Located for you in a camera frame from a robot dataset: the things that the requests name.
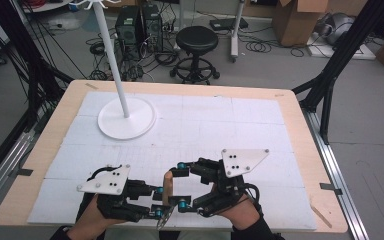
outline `metal frame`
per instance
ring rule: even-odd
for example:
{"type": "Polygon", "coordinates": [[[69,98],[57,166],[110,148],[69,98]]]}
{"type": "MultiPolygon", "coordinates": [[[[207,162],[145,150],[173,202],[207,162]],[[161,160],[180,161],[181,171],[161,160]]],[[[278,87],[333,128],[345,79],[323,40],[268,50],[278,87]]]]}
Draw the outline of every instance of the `metal frame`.
{"type": "Polygon", "coordinates": [[[383,15],[384,0],[369,0],[323,71],[316,78],[292,89],[295,94],[310,89],[300,104],[302,108],[311,112],[316,112],[317,105],[324,99],[320,134],[325,144],[329,144],[328,127],[335,82],[383,15]]]}
{"type": "Polygon", "coordinates": [[[330,109],[333,88],[339,74],[344,70],[354,53],[375,28],[382,16],[384,16],[384,0],[369,0],[344,39],[339,43],[338,48],[323,71],[316,78],[292,89],[295,94],[310,90],[307,96],[300,101],[300,105],[312,131],[314,141],[319,149],[329,178],[334,188],[342,192],[337,193],[338,201],[341,204],[350,231],[354,239],[357,240],[369,239],[369,237],[333,155],[332,148],[329,146],[328,127],[330,109]],[[322,99],[324,99],[322,118],[319,121],[316,110],[317,105],[322,99]]]}
{"type": "MultiPolygon", "coordinates": [[[[40,109],[38,111],[39,119],[46,116],[44,110],[40,109]]],[[[19,162],[26,157],[28,149],[31,147],[32,143],[36,137],[36,126],[39,123],[36,123],[29,131],[22,132],[18,139],[13,144],[13,147],[10,149],[6,157],[3,159],[0,164],[0,189],[4,186],[6,180],[10,177],[12,171],[19,165],[19,162]]]]}
{"type": "Polygon", "coordinates": [[[310,126],[310,131],[313,134],[314,142],[317,145],[320,156],[322,157],[323,164],[329,175],[330,181],[335,189],[340,189],[342,194],[337,194],[338,201],[341,204],[342,211],[348,222],[351,233],[356,240],[368,240],[366,229],[360,215],[357,212],[357,208],[351,198],[351,194],[348,191],[347,184],[342,176],[341,169],[339,169],[336,158],[333,154],[332,148],[324,143],[322,136],[319,134],[320,120],[317,113],[311,113],[303,110],[304,117],[310,126]]]}

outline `white mounting plate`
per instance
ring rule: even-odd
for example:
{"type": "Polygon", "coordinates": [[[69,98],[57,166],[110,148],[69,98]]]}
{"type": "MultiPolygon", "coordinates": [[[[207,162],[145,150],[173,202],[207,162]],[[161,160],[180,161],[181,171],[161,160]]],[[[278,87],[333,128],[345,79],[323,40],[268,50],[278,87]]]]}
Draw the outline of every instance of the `white mounting plate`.
{"type": "Polygon", "coordinates": [[[77,186],[77,191],[87,193],[99,193],[108,195],[120,195],[123,192],[130,165],[121,166],[105,175],[96,177],[77,186]]]}
{"type": "Polygon", "coordinates": [[[269,155],[268,149],[223,149],[221,156],[228,178],[251,172],[269,155]]]}

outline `floor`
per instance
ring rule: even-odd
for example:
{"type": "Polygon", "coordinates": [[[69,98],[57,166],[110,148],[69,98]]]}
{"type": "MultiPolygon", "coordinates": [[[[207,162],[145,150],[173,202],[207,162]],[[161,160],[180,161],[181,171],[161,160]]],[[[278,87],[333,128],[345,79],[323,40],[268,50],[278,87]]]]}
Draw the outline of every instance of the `floor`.
{"type": "MultiPolygon", "coordinates": [[[[64,11],[43,14],[48,19],[64,11]]],[[[108,26],[115,23],[116,15],[107,14],[108,26]]],[[[59,31],[54,38],[67,52],[79,69],[88,76],[94,69],[93,55],[89,52],[86,40],[96,38],[98,28],[93,12],[80,11],[75,17],[81,27],[76,30],[59,31]]],[[[209,16],[195,15],[194,25],[208,26],[209,16]]],[[[249,28],[256,31],[270,26],[267,20],[247,19],[249,28]]],[[[249,33],[253,36],[273,40],[271,29],[249,33]]],[[[57,45],[45,37],[58,68],[83,79],[70,60],[57,45]]],[[[368,44],[376,51],[379,46],[368,44]]],[[[221,77],[211,80],[220,86],[240,86],[255,88],[292,89],[316,77],[328,59],[310,57],[302,49],[302,57],[296,57],[296,50],[273,47],[267,53],[252,52],[246,44],[239,44],[239,58],[232,63],[230,58],[229,35],[219,35],[219,45],[205,58],[212,62],[221,77]]],[[[150,71],[155,63],[145,67],[150,71]]],[[[169,68],[158,66],[138,81],[159,83],[180,83],[179,79],[169,77],[169,68]]],[[[21,84],[11,64],[0,65],[0,144],[21,117],[27,106],[21,84]]],[[[362,218],[370,239],[384,239],[384,66],[377,60],[351,60],[335,85],[329,127],[329,140],[351,196],[362,218]]],[[[0,202],[11,186],[8,178],[0,190],[0,202]]],[[[47,239],[55,227],[16,228],[0,227],[0,239],[47,239]]],[[[352,239],[350,233],[343,234],[284,234],[286,239],[352,239]]]]}

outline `wooden table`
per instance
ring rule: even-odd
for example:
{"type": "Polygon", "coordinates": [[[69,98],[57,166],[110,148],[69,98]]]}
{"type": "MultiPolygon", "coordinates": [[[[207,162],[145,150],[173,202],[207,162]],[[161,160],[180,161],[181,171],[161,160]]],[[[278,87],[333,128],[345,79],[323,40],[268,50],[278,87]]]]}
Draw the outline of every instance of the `wooden table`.
{"type": "MultiPolygon", "coordinates": [[[[189,96],[226,96],[275,100],[284,122],[301,171],[311,208],[317,222],[315,232],[347,231],[335,193],[320,188],[330,183],[295,94],[290,90],[177,85],[123,82],[126,93],[171,94],[189,96]]],[[[32,169],[31,176],[18,176],[0,206],[1,226],[32,226],[27,223],[43,178],[55,158],[74,117],[89,91],[115,92],[114,82],[76,80],[68,87],[23,168],[32,169]]]]}

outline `stool wheel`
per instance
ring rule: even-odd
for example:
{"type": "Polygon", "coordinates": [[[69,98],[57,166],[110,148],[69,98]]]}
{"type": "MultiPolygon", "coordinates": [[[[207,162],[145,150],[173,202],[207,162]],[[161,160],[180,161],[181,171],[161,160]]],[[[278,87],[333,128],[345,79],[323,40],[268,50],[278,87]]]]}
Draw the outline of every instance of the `stool wheel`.
{"type": "Polygon", "coordinates": [[[170,77],[175,77],[176,76],[176,70],[172,69],[170,70],[170,77]]]}
{"type": "Polygon", "coordinates": [[[213,78],[214,79],[219,79],[220,78],[220,73],[219,72],[214,72],[213,73],[213,78]]]}

